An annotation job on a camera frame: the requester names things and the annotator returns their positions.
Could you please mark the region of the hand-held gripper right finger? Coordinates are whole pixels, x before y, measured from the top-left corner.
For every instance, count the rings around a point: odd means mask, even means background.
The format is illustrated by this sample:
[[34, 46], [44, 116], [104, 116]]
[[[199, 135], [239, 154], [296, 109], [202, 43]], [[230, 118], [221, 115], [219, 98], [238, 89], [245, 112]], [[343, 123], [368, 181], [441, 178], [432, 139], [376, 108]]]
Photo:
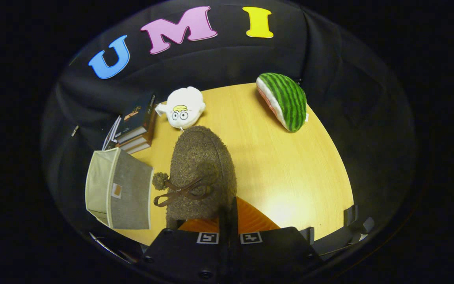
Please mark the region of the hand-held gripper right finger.
[[233, 284], [296, 284], [323, 264], [319, 254], [294, 227], [238, 232], [237, 202], [231, 210]]

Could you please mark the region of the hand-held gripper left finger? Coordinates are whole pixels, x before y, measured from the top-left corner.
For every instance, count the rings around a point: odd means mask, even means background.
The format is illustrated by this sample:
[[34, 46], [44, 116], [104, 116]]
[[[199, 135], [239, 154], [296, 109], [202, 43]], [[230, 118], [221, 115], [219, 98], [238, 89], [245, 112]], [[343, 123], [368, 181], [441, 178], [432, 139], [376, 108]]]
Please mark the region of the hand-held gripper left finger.
[[160, 284], [226, 284], [229, 279], [228, 211], [218, 232], [162, 230], [140, 259], [140, 269]]

